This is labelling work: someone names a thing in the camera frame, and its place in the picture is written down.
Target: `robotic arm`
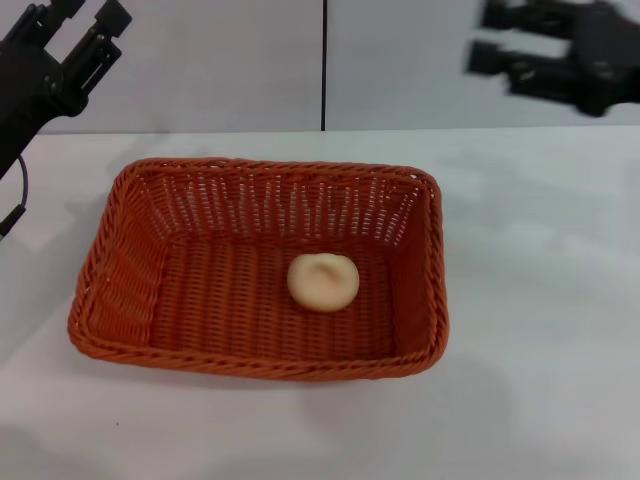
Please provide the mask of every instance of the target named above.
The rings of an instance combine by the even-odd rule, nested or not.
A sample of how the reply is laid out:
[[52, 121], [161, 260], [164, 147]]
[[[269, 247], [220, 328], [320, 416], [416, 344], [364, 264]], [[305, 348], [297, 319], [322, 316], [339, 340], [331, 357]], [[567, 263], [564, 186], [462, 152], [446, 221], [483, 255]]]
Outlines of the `robotic arm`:
[[0, 222], [0, 240], [25, 212], [26, 167], [21, 154], [42, 127], [56, 117], [75, 117], [89, 102], [89, 94], [122, 52], [112, 39], [131, 23], [118, 0], [106, 0], [96, 23], [62, 62], [45, 47], [66, 19], [85, 0], [51, 0], [29, 5], [0, 42], [0, 179], [16, 160], [25, 178], [23, 200]]
[[506, 0], [485, 0], [481, 27], [569, 43], [563, 58], [548, 58], [473, 42], [467, 71], [505, 74], [514, 95], [573, 105], [592, 117], [619, 103], [640, 103], [640, 24], [607, 1], [527, 0], [511, 7]]

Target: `white table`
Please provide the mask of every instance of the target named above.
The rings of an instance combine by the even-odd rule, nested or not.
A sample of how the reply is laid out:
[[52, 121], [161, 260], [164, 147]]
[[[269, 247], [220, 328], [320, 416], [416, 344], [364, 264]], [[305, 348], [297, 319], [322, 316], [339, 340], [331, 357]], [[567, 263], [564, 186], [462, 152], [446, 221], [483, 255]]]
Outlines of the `white table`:
[[[443, 360], [305, 386], [77, 353], [67, 314], [111, 182], [164, 155], [435, 175]], [[640, 128], [44, 136], [26, 159], [28, 212], [0, 243], [3, 480], [640, 478]], [[7, 212], [18, 170], [0, 183]]]

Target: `orange wicker basket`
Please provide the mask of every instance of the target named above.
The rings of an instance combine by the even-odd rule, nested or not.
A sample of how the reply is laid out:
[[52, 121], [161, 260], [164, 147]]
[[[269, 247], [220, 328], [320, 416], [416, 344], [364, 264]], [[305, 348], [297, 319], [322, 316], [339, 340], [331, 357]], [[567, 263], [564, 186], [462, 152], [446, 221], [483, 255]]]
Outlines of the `orange wicker basket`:
[[[347, 255], [360, 291], [304, 310], [302, 253]], [[448, 338], [440, 191], [409, 167], [149, 159], [115, 180], [69, 317], [118, 363], [335, 381], [432, 366]]]

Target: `black cable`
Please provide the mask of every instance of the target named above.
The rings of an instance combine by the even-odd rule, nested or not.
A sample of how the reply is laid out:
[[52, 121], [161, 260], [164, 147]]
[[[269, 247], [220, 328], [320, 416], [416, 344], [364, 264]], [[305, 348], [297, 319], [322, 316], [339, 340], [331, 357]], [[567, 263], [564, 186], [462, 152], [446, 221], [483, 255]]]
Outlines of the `black cable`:
[[27, 197], [29, 197], [29, 173], [27, 172], [27, 164], [24, 162], [22, 155], [18, 157], [18, 162], [20, 162], [20, 168], [22, 169], [22, 202], [20, 205], [27, 208]]
[[18, 157], [20, 168], [22, 169], [22, 201], [16, 206], [5, 219], [0, 222], [0, 240], [6, 237], [20, 217], [27, 211], [27, 197], [29, 196], [29, 174], [27, 173], [27, 164], [24, 162], [22, 155]]
[[322, 121], [320, 130], [327, 130], [327, 45], [329, 23], [329, 0], [323, 0], [322, 4]]

